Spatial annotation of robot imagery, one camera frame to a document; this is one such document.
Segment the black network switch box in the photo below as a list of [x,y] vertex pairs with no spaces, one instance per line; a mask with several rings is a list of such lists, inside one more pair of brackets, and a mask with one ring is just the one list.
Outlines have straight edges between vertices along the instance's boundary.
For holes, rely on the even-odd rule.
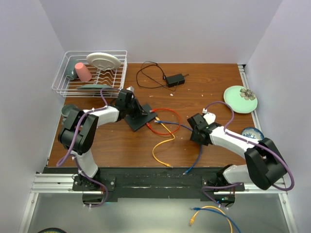
[[151,112],[152,108],[149,104],[145,104],[142,106],[143,110],[147,112],[147,115],[141,115],[137,118],[132,118],[129,115],[127,115],[124,120],[129,125],[129,127],[132,129],[132,131],[136,132],[140,128],[142,128],[144,125],[149,123],[152,120],[155,120],[157,113]]

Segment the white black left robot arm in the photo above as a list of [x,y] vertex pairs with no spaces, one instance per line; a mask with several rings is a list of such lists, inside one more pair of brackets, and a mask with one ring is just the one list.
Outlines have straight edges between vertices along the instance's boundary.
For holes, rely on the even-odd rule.
[[78,177],[89,190],[105,189],[91,152],[97,128],[124,119],[133,131],[137,131],[156,117],[149,104],[140,104],[131,88],[121,89],[111,103],[106,99],[103,101],[104,106],[100,108],[71,108],[58,134],[58,142],[67,153],[56,166],[61,167],[72,157],[78,168]]

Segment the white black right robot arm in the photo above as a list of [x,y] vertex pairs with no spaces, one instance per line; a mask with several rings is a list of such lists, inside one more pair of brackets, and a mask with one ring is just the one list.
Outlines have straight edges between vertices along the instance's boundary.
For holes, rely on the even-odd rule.
[[227,165],[218,172],[216,184],[219,189],[227,191],[236,183],[253,183],[267,190],[289,173],[271,139],[256,140],[242,136],[219,123],[208,123],[206,116],[201,114],[195,114],[187,121],[192,128],[191,141],[204,146],[216,145],[245,159],[245,165]]

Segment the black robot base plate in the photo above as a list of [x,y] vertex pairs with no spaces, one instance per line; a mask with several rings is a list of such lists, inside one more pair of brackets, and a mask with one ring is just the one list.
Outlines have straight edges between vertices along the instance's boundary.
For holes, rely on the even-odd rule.
[[120,199],[199,199],[207,201],[215,192],[244,191],[244,185],[228,187],[218,177],[219,167],[197,167],[188,174],[185,168],[141,167],[116,168],[102,167],[94,177],[95,183],[82,175],[74,174],[73,190],[82,191],[84,203],[97,204],[103,198],[104,184],[108,190],[108,202]]

